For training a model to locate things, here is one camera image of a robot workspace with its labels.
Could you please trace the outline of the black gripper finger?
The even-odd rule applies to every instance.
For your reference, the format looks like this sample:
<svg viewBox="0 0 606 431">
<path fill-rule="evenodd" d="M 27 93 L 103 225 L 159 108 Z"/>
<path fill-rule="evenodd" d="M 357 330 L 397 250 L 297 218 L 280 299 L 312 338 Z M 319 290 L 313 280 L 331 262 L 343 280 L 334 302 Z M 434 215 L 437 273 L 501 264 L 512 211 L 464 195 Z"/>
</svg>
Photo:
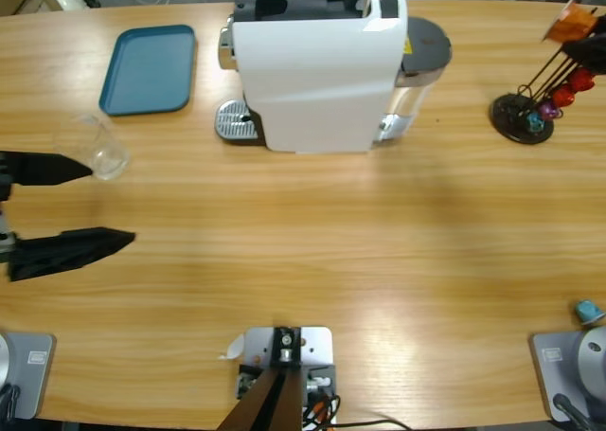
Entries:
<svg viewBox="0 0 606 431">
<path fill-rule="evenodd" d="M 593 74 L 605 74 L 606 49 L 604 33 L 566 43 L 565 54 L 575 63 L 587 68 Z"/>
</svg>

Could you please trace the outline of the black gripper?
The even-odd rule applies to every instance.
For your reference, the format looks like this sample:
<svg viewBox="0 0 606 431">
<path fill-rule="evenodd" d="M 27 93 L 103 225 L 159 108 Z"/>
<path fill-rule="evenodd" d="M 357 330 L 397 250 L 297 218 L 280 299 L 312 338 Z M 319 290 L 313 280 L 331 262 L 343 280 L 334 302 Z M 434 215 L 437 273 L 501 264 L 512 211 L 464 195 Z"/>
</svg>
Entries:
<svg viewBox="0 0 606 431">
<path fill-rule="evenodd" d="M 1 262 L 11 282 L 80 269 L 114 255 L 135 240 L 136 234 L 107 227 L 64 231 L 30 240 L 16 237 L 10 228 L 5 203 L 13 183 L 22 186 L 56 186 L 92 170 L 56 153 L 1 152 Z"/>
</svg>

